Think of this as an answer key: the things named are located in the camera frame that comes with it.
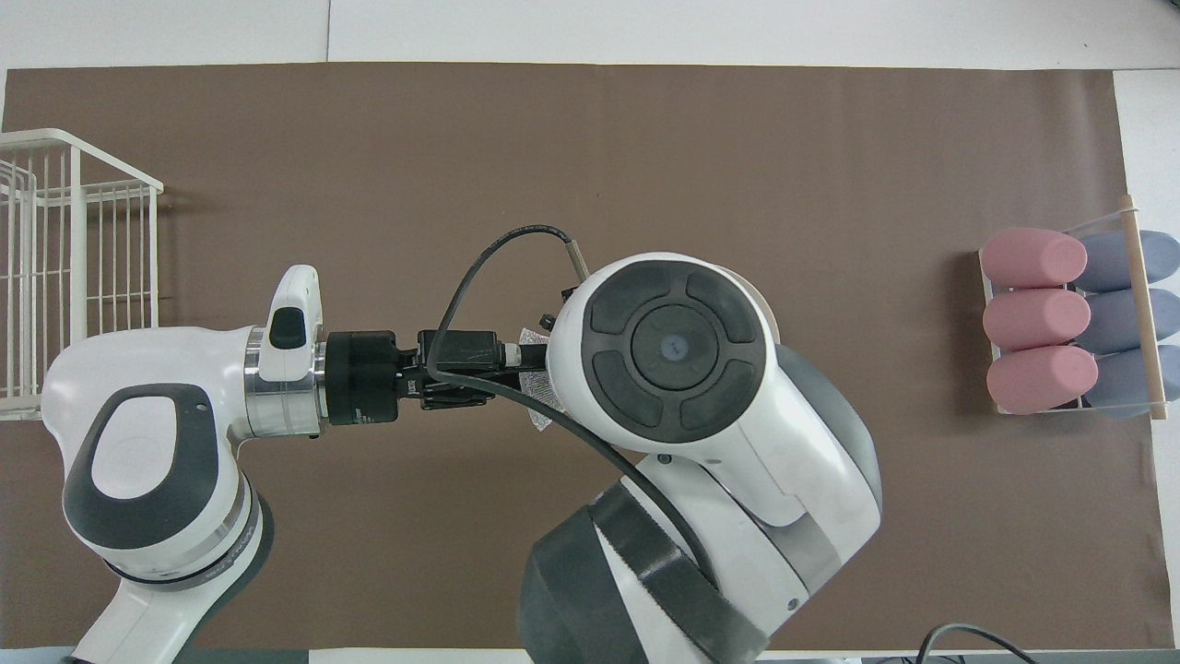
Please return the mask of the brown paper table mat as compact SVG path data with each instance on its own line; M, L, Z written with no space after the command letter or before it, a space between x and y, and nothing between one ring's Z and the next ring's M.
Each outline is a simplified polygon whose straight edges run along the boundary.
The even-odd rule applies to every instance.
M266 318L316 267L328 329L434 327L484 248L560 226L586 262L741 274L879 451L881 530L772 640L1168 647L1150 422L1010 418L974 252L1126 192L1099 71L316 64L9 73L5 130L59 127L166 185L160 321ZM253 441L266 568L199 647L519 647L527 550L620 478L526 410ZM72 646L117 579L63 519L63 458L0 423L0 647Z

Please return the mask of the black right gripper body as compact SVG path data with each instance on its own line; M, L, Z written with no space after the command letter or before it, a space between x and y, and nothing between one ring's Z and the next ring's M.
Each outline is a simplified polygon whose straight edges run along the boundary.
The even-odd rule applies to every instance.
M584 285L573 285L560 291L560 308L544 313L539 320L544 335L582 335L584 329Z

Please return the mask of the white cup holder rack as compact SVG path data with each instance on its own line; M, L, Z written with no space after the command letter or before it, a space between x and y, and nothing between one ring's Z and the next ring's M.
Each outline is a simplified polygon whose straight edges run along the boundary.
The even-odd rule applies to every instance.
M1169 290L1169 289L1166 289L1166 287L1163 287L1163 281L1156 283L1148 283L1146 278L1145 256L1142 251L1141 241L1139 239L1139 231L1150 231L1150 230L1146 230L1146 228L1141 226L1141 223L1139 223L1138 208L1134 206L1134 203L1132 200L1125 200L1122 202L1121 208L1117 208L1117 211L1114 211L1114 213L1109 213L1107 216L1103 216L1103 218L1099 218L1096 221L1089 221L1083 224L1079 224L1079 226L1073 226L1070 228L1070 230L1061 232L1074 236L1074 238L1076 239L1082 239L1087 238L1087 236L1089 235L1109 232L1109 231L1125 232L1126 246L1129 257L1130 278L1132 278L1130 290L1134 291L1135 305L1138 305L1138 311L1139 311L1139 343L1141 343L1141 346L1139 346L1139 349L1142 349L1143 351L1148 395L1150 395L1150 412L1142 413L1142 415L1154 420L1163 420L1168 415L1169 405L1180 402L1180 399L1176 399L1175 402L1167 402L1166 396L1163 395L1162 359L1160 359L1158 346L1162 344L1180 346L1180 331L1176 331L1175 335L1172 335L1171 337L1163 340L1156 340L1154 335L1155 329L1153 320L1153 307L1150 307L1150 289L1163 289L1163 290ZM979 261L982 285L983 290L985 290L985 307L988 303L991 302L994 297L996 297L996 295L999 295L1002 292L1028 290L1028 289L1002 289L1002 287L994 285L994 283L986 278L985 272L983 272L981 268L981 259L979 259L981 251L982 248L979 249L977 257ZM1172 277L1176 276L1176 274L1180 274L1180 270L1176 270L1176 272L1173 274ZM1066 283L1066 285L1054 287L1054 289L1075 291L1076 294L1080 295L1080 297L1083 298L1087 297L1087 295L1092 294L1090 291L1080 290L1079 285L1075 285L1075 280ZM1180 290L1169 290L1169 291L1180 295ZM1007 356L1007 354L1012 353L999 349L999 347L991 343L991 340L988 337L986 337L986 344L990 346L990 351L992 357L991 364L996 359ZM1058 344L1058 346L1076 346L1075 338L1068 341L1068 343L1066 344ZM1104 356L1110 356L1110 354L1104 354L1104 356L1100 356L1100 354L1095 354L1092 351L1089 353L1092 354L1092 357L1094 357L1096 361L1099 361L1099 359L1102 359ZM1083 412L1083 410L1103 413L1097 408L1093 408L1092 405L1086 405L1083 395L1076 399L1075 402L1069 402L1067 405L1058 405L1058 407L1051 410L1041 410L1037 413ZM1007 413L1007 410L999 410L999 407L996 405L995 400L992 400L992 402L995 405L996 410L998 410L999 413L1004 413L1004 415L1012 415L1012 413Z

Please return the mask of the blue plastic cup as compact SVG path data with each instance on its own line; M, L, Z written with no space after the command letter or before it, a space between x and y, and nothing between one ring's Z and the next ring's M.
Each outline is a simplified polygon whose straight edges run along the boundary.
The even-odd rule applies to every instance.
M1139 311L1133 290L1094 292L1084 300L1092 310L1092 321L1075 338L1076 346L1100 356L1130 351L1141 346ZM1171 290L1150 289L1150 307L1156 340L1168 338L1180 331L1180 295Z
M1146 278L1156 283L1180 270L1180 241L1162 231L1139 231ZM1123 231L1100 232L1080 239L1088 254L1087 267L1075 280L1081 291L1123 291L1132 287Z
M1180 346L1158 346L1162 359L1163 399L1180 399ZM1097 382L1083 395L1092 405L1113 419L1133 419L1150 412L1142 349L1117 351L1099 359Z

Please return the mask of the cream round plate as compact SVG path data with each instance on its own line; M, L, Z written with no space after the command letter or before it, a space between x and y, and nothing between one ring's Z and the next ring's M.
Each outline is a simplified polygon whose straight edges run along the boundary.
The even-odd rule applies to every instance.
M759 291L756 289L756 287L753 285L753 283L750 283L748 280L745 280L741 276L741 274L734 272L734 270L732 270L729 268L726 268L726 267L719 267L719 265L714 265L714 267L716 267L717 269L720 269L721 272L728 274L728 276L732 280L734 280L735 282L738 282L738 285L741 285L742 289L750 295L750 300L754 300L754 302L756 303L756 307L759 308L759 310L762 314L763 318L767 320L767 323L771 327L771 337L772 337L772 340L774 341L774 343L776 346L784 344L784 341L781 341L781 333L780 333L780 329L779 329L779 326L778 326L778 320L774 316L774 313L773 313L773 310L771 308L771 303L767 302L767 300L763 300L763 294L761 291Z

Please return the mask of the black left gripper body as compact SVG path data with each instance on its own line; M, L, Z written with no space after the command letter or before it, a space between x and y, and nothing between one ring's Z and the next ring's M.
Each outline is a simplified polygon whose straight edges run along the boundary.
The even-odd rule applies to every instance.
M486 405L492 397L476 388L430 376L427 362L435 329L421 329L417 348L396 348L395 333L333 331L324 346L324 407L329 425L395 421L401 399L417 399L422 410ZM448 331L438 367L460 375L493 374L505 367L505 346L493 331Z

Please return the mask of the pink plastic cup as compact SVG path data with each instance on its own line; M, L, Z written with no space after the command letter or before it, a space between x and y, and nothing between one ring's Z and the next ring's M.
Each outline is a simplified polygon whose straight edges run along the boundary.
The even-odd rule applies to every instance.
M1097 364L1076 346L1012 351L986 369L986 392L999 410L1029 415L1075 402L1097 383Z
M1002 289L1053 289L1083 272L1088 251L1064 232L1020 226L995 234L979 259L986 278Z
M1004 351L1066 344L1090 322L1092 307L1075 291L1063 289L1002 292L983 314L986 337Z

